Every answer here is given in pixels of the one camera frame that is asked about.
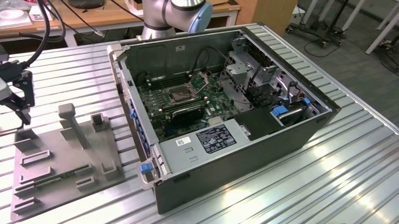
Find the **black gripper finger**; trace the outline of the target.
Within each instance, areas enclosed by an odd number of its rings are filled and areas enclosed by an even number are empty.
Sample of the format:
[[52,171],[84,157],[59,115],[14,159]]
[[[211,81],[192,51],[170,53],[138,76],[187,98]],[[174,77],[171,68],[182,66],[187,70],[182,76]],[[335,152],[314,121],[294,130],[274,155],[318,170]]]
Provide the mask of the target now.
[[15,93],[11,96],[11,109],[22,119],[23,124],[31,124],[30,108],[35,106],[35,92],[32,82],[32,72],[24,70],[20,77],[12,81],[12,86],[20,89],[24,97]]

